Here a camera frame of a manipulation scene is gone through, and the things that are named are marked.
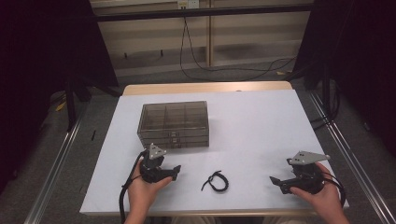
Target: white table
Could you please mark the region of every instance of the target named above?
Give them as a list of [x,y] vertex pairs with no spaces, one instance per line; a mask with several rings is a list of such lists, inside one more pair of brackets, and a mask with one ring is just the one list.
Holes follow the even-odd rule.
[[[177,88],[163,86],[168,92],[157,94],[158,89],[149,85],[150,88],[146,89],[150,91],[148,94],[134,92],[133,95],[121,96],[80,212],[87,215],[119,213],[121,185],[136,156],[143,150],[136,134],[143,104],[207,101],[210,146],[168,150],[162,168],[172,169],[181,165],[181,171],[177,181],[160,191],[148,214],[312,215],[313,210],[308,203],[294,195],[282,194],[269,178],[270,175],[281,180],[294,178],[286,158],[293,157],[299,150],[323,154],[296,92],[288,86],[260,91],[238,88],[241,86],[235,83],[224,85],[233,85],[233,88],[174,93],[178,92]],[[323,164],[332,170],[329,163],[324,161]],[[216,193],[207,185],[201,191],[208,177],[218,170],[228,178],[228,190]],[[213,183],[222,185],[219,178],[215,178]],[[128,211],[127,196],[124,204]]]

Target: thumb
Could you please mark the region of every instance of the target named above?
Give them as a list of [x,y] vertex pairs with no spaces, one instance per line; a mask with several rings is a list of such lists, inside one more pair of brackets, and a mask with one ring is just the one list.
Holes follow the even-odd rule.
[[299,196],[300,198],[306,200],[306,201],[309,202],[309,203],[310,203],[311,200],[312,200],[312,194],[310,194],[310,193],[308,193],[308,192],[306,192],[306,191],[304,191],[304,190],[302,190],[302,189],[298,189],[298,188],[295,188],[295,187],[291,187],[291,188],[290,188],[290,191],[291,191],[291,193],[293,193],[293,194]]
[[160,181],[158,181],[157,183],[155,183],[155,189],[156,190],[160,190],[162,188],[164,188],[166,185],[168,185],[170,182],[172,182],[172,177],[168,176]]

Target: wire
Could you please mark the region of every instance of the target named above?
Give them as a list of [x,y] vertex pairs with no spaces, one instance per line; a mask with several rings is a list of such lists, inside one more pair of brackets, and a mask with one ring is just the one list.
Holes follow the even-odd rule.
[[318,121],[321,121],[321,120],[325,120],[325,122],[320,124],[318,127],[313,128],[314,131],[324,127],[325,125],[330,124],[332,121],[335,120],[335,118],[338,115],[340,104],[341,104],[340,89],[339,89],[339,87],[337,85],[335,85],[335,93],[334,93],[334,96],[332,98],[331,113],[329,115],[324,116],[323,118],[310,120],[311,123],[318,122]]
[[292,80],[294,80],[296,78],[303,77],[304,76],[304,72],[306,72],[308,69],[313,67],[316,63],[318,63],[318,60],[312,61],[311,63],[307,64],[306,66],[304,66],[300,70],[292,72],[288,76],[282,78],[282,80],[284,80],[284,81],[292,81]]
[[[208,69],[208,68],[204,68],[204,67],[202,67],[200,64],[198,64],[198,62],[197,62],[197,60],[196,60],[196,58],[195,58],[195,54],[194,54],[194,51],[193,51],[193,48],[192,48],[192,42],[191,42],[191,36],[190,36],[189,25],[187,24],[186,18],[184,18],[184,29],[183,29],[183,36],[182,36],[182,39],[181,39],[181,48],[180,48],[180,57],[179,57],[180,60],[179,60],[179,62],[180,62],[180,68],[181,68],[181,71],[183,72],[183,74],[184,74],[186,77],[189,77],[189,78],[192,78],[192,79],[204,80],[204,81],[214,81],[214,82],[217,82],[217,81],[218,81],[218,80],[210,79],[210,78],[191,77],[191,76],[189,76],[189,75],[186,73],[186,71],[183,69],[183,65],[182,65],[182,54],[183,54],[184,37],[185,37],[186,31],[187,31],[187,36],[188,36],[189,42],[190,42],[190,49],[191,49],[192,58],[194,59],[194,61],[195,61],[195,63],[197,64],[197,66],[198,66],[199,68],[201,68],[202,70],[205,70],[205,71],[208,71],[208,72],[234,71],[234,70],[241,70],[241,71],[259,71],[259,72],[263,72],[263,73],[261,73],[261,74],[255,76],[255,77],[249,77],[249,78],[239,79],[239,80],[228,80],[228,81],[248,81],[248,80],[251,80],[251,79],[254,79],[254,78],[263,76],[263,75],[265,75],[266,73],[268,73],[268,72],[270,72],[270,71],[275,71],[275,70],[281,69],[281,68],[285,67],[286,65],[288,65],[289,63],[291,63],[293,60],[296,59],[296,57],[294,57],[294,58],[285,58],[285,59],[277,59],[277,60],[271,62],[271,64],[270,64],[270,66],[268,67],[268,69],[254,69],[254,68],[218,68],[218,69],[213,69],[213,68],[212,68],[212,69]],[[287,60],[287,62],[286,62],[285,64],[283,64],[282,66],[271,69],[271,67],[273,66],[274,63],[279,62],[279,61],[286,61],[286,60]]]
[[128,187],[132,184],[132,182],[137,179],[138,177],[142,176],[136,176],[134,178],[131,179],[132,174],[134,173],[134,169],[136,168],[137,163],[139,162],[140,157],[142,157],[144,154],[146,153],[146,151],[142,151],[139,153],[139,155],[136,158],[136,161],[134,162],[134,167],[132,168],[131,173],[128,176],[128,179],[125,181],[125,184],[122,185],[122,190],[120,193],[120,198],[119,198],[119,205],[120,205],[120,216],[121,216],[121,224],[123,224],[125,222],[125,210],[124,210],[124,206],[123,206],[123,198],[125,196],[125,192],[128,189]]
[[344,185],[334,175],[328,174],[326,172],[322,172],[322,173],[325,174],[325,175],[331,176],[332,178],[334,178],[337,181],[337,182],[335,182],[335,181],[333,181],[331,179],[323,178],[324,181],[329,182],[329,183],[335,185],[338,188],[338,190],[340,191],[340,196],[341,196],[341,198],[340,198],[341,207],[344,207],[344,204],[345,204],[345,202],[347,200],[347,193],[345,191]]

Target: hand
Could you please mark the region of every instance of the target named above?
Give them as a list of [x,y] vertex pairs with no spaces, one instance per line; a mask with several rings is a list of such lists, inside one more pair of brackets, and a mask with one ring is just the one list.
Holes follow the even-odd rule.
[[[330,171],[322,164],[316,162],[316,165],[323,173],[330,173]],[[323,174],[323,177],[332,179],[330,175]],[[349,223],[344,215],[343,208],[341,207],[338,190],[335,185],[325,181],[323,189],[317,194],[311,194],[295,187],[291,187],[290,191],[312,204],[318,215],[320,215],[327,223]]]
[[149,207],[154,203],[157,196],[157,192],[172,182],[172,177],[166,177],[165,179],[157,183],[148,183],[140,176],[140,162],[139,161],[134,169],[132,178],[135,180],[128,188],[128,199],[130,205],[130,212],[126,218],[125,223],[143,223]]

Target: clear plastic storage box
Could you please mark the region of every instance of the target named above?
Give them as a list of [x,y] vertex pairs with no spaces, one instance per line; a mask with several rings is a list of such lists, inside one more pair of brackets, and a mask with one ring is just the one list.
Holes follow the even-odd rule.
[[137,135],[145,148],[208,147],[206,101],[143,105]]

